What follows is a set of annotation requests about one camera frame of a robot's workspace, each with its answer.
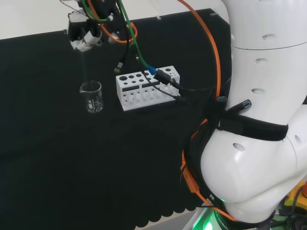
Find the black strap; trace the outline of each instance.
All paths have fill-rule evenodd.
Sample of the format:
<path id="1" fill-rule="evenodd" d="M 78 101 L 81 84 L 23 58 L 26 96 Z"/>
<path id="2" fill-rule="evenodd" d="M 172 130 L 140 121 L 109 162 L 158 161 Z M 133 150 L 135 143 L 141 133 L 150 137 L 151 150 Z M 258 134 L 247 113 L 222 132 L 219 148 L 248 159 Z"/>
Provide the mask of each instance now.
<path id="1" fill-rule="evenodd" d="M 232 220 L 225 218 L 224 216 L 222 216 L 220 213 L 216 211 L 214 211 L 214 215 L 221 229 L 223 230 L 243 230 L 243 229 L 251 229 L 251 228 L 262 228 L 268 225 L 271 222 L 271 220 L 274 218 L 275 210 L 270 215 L 269 218 L 267 218 L 265 221 L 262 221 L 260 223 L 245 223 L 245 222 L 240 222 L 240 221 L 232 221 Z"/>
<path id="2" fill-rule="evenodd" d="M 282 126 L 264 121 L 259 121 L 246 116 L 233 114 L 227 111 L 219 112 L 219 130 L 225 130 L 248 138 L 280 141 L 288 132 L 288 125 Z"/>

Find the velcro strap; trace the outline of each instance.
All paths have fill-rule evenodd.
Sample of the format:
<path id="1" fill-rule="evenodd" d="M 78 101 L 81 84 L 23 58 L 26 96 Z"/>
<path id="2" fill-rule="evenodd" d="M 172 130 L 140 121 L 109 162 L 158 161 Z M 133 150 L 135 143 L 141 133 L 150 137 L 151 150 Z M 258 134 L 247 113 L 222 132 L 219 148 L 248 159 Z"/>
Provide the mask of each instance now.
<path id="1" fill-rule="evenodd" d="M 289 126 L 282 126 L 264 121 L 259 121 L 246 116 L 220 111 L 219 130 L 238 134 L 248 138 L 268 141 L 283 140 L 288 132 Z"/>

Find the test tube rack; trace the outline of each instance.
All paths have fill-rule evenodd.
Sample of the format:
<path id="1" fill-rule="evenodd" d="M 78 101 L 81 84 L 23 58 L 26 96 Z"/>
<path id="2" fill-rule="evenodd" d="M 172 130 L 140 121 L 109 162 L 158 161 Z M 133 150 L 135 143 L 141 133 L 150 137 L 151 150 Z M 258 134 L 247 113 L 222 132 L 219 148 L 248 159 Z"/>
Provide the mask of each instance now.
<path id="1" fill-rule="evenodd" d="M 180 82 L 180 75 L 174 66 L 159 69 L 169 74 L 176 80 L 176 82 Z M 159 92 L 152 85 L 171 95 L 180 95 L 178 89 L 170 84 L 164 85 L 160 83 L 154 79 L 154 76 L 151 75 L 149 71 L 145 71 L 145 74 L 152 84 L 146 80 L 142 72 L 116 76 L 117 94 L 124 111 L 175 100 L 174 98 Z"/>

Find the blue connector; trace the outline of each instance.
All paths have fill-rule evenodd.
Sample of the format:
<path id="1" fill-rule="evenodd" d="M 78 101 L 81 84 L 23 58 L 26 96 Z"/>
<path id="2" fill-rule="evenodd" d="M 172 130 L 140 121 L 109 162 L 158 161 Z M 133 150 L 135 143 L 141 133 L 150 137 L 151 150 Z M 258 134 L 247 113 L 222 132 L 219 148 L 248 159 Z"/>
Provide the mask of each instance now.
<path id="1" fill-rule="evenodd" d="M 225 102 L 227 101 L 227 97 L 218 97 L 216 100 L 217 102 Z"/>
<path id="2" fill-rule="evenodd" d="M 244 102 L 243 102 L 243 106 L 244 106 L 245 109 L 248 108 L 248 107 L 251 107 L 251 102 L 250 102 L 250 100 L 244 101 Z"/>
<path id="3" fill-rule="evenodd" d="M 157 70 L 154 68 L 154 67 L 152 67 L 152 66 L 147 66 L 147 70 L 150 72 L 150 74 L 151 75 L 155 75 L 156 74 L 156 72 L 157 72 Z"/>

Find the green light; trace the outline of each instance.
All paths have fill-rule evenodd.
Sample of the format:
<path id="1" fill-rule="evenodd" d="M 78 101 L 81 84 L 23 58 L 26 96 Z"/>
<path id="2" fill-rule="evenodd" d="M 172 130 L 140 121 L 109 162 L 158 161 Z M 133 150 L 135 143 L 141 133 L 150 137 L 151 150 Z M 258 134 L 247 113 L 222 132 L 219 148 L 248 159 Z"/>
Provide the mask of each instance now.
<path id="1" fill-rule="evenodd" d="M 209 210 L 203 213 L 202 216 L 193 225 L 193 230 L 213 230 L 213 226 L 210 222 L 213 213 Z"/>
<path id="2" fill-rule="evenodd" d="M 212 230 L 213 229 L 213 227 L 212 227 L 212 224 L 210 223 L 210 222 L 208 222 L 205 226 L 204 226 L 204 228 L 203 228 L 203 230 Z"/>

